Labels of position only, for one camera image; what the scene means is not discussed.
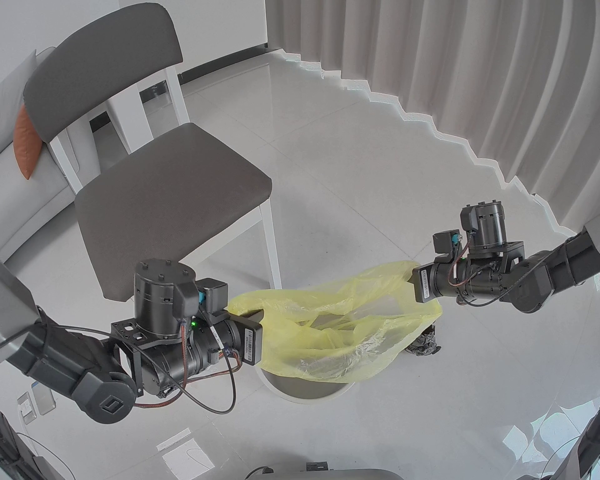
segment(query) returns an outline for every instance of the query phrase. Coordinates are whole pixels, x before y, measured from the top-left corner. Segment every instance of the orange pillow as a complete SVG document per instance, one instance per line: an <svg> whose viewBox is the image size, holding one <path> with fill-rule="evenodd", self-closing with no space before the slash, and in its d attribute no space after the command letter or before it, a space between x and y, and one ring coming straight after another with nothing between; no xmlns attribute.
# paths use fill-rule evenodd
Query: orange pillow
<svg viewBox="0 0 600 480"><path fill-rule="evenodd" d="M29 180L34 171L41 152L41 138L34 129L25 105L21 105L17 116L17 123L14 125L13 148L14 156L17 158L17 165L23 176Z"/></svg>

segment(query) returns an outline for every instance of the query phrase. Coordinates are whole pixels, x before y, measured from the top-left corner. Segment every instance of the floor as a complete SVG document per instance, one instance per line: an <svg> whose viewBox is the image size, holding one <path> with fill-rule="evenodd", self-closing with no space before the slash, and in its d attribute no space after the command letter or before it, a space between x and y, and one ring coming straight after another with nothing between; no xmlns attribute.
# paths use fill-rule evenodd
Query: floor
<svg viewBox="0 0 600 480"><path fill-rule="evenodd" d="M403 120L397 104L376 101L381 97L339 74L274 52L183 90L191 121L273 179L284 288L395 260L429 262L432 234L459 227L460 209L481 200L503 202L509 239L523 240L527 254L565 240L541 205L514 185L501 188L493 169L473 165L464 145L440 140L427 122ZM176 125L168 95L145 107L155 136ZM124 156L111 125L95 136L104 168ZM262 242L254 226L192 267L228 282L231 296L266 288ZM61 323L107 328L133 314L130 302L102 297L72 206L7 265ZM594 282L532 315L499 302L471 310L453 299L441 304L438 354L401 353L379 375L326 403L282 400L246 366L237 375L238 405L228 415L207 415L184 398L99 425L61 397L28 432L77 478L92 480L175 478L163 460L169 450L157 445L185 428L191 437L182 442L193 438L215 465L202 475L207 480L241 479L260 465L298 470L321 460L334 469L387 469L405 480L511 480L539 475L546 463L552 472L600 407ZM15 399L31 381L6 362L0 375L11 385L0 391L0 407L18 422ZM226 407L227 379L211 381L192 392Z"/></svg>

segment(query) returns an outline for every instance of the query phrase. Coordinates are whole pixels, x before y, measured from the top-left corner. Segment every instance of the plastic bag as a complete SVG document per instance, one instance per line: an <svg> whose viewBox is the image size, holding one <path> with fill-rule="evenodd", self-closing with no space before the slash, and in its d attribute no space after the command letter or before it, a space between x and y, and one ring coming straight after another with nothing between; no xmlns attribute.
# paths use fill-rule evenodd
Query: plastic bag
<svg viewBox="0 0 600 480"><path fill-rule="evenodd" d="M263 309L263 370L317 382L373 377L442 314L415 301L415 262L379 265L308 290L258 290L232 299L230 313Z"/></svg>

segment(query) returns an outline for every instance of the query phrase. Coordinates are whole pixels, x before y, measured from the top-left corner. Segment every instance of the curtain fold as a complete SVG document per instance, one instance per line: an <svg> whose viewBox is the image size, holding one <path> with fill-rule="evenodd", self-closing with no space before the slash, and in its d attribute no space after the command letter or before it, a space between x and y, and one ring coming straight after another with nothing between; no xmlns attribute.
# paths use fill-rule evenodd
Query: curtain fold
<svg viewBox="0 0 600 480"><path fill-rule="evenodd" d="M266 0L269 46L431 115L575 231L600 214L599 6Z"/></svg>

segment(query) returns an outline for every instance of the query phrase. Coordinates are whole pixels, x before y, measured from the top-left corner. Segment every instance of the white sofa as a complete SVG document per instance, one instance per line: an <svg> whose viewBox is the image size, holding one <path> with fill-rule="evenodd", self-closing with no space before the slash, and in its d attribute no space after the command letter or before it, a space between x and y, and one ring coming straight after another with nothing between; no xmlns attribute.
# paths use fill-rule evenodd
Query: white sofa
<svg viewBox="0 0 600 480"><path fill-rule="evenodd" d="M53 47L39 53L36 57L37 64L39 65L52 50ZM83 185L100 174L94 137L85 115L67 127L59 138ZM0 152L0 262L5 262L29 237L69 205L74 198L73 191L45 144L29 180L26 180L19 170L14 157L13 144L2 150Z"/></svg>

